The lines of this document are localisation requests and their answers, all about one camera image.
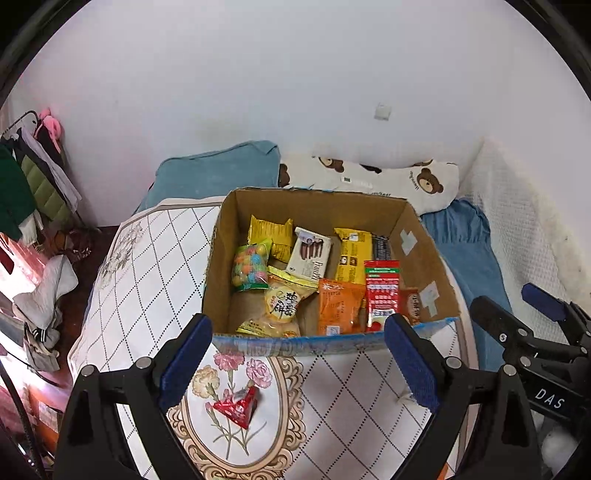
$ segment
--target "clear plastic bag of candy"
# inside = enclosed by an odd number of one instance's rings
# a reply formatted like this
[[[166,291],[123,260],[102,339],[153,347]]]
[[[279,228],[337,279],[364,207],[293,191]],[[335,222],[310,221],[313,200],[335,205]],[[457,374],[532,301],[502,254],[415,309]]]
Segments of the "clear plastic bag of candy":
[[[232,267],[232,285],[237,291],[269,288],[267,261],[272,243],[272,240],[267,238],[257,244],[238,248]]]

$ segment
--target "red candy wrapper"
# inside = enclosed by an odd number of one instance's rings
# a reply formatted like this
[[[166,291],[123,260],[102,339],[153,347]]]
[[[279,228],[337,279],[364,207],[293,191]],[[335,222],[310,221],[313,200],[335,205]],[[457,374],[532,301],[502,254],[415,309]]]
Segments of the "red candy wrapper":
[[[384,329],[386,319],[398,313],[400,263],[397,260],[365,261],[368,332]]]
[[[256,409],[257,392],[258,388],[254,386],[244,388],[234,393],[234,395],[218,400],[213,404],[213,408],[246,430]]]

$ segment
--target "barcode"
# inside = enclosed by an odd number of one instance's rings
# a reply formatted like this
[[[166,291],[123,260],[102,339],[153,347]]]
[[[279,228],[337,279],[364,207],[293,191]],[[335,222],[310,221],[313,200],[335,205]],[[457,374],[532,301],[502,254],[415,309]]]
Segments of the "barcode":
[[[373,310],[372,315],[375,317],[389,317],[394,313],[394,309],[387,310]]]
[[[327,336],[340,335],[340,327],[338,325],[327,326],[326,327],[326,335]]]
[[[320,278],[320,266],[322,264],[318,262],[314,262],[314,268],[312,269],[312,278],[314,280],[318,280]]]

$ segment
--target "pink plush item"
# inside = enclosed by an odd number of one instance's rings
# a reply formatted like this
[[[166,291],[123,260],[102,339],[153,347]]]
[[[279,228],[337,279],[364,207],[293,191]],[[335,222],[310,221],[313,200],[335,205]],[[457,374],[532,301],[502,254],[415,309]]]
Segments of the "pink plush item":
[[[53,145],[55,146],[56,150],[58,151],[58,153],[61,153],[60,146],[57,143],[57,141],[61,137],[61,125],[59,121],[57,121],[56,118],[53,118],[51,116],[51,110],[49,110],[49,108],[45,108],[45,110],[41,111],[41,113],[39,114],[39,119],[40,124],[44,125],[45,128],[47,128],[47,130],[49,131],[49,137],[51,138],[51,141],[53,142]],[[35,135],[33,135],[35,139],[37,138],[37,134],[39,133],[41,125],[39,125],[39,127],[35,131]]]

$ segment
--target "das logo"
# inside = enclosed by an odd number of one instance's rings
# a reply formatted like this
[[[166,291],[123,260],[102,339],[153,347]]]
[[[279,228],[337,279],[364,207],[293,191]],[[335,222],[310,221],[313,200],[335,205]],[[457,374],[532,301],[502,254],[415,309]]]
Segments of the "das logo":
[[[547,394],[548,394],[548,392],[546,391],[545,388],[540,388],[540,391],[535,396],[535,399],[536,400],[544,400],[543,403],[548,404],[550,407],[555,408],[556,410],[558,410],[560,407],[562,407],[562,405],[564,403],[563,398],[558,398],[555,401],[554,394],[552,394],[546,398]]]

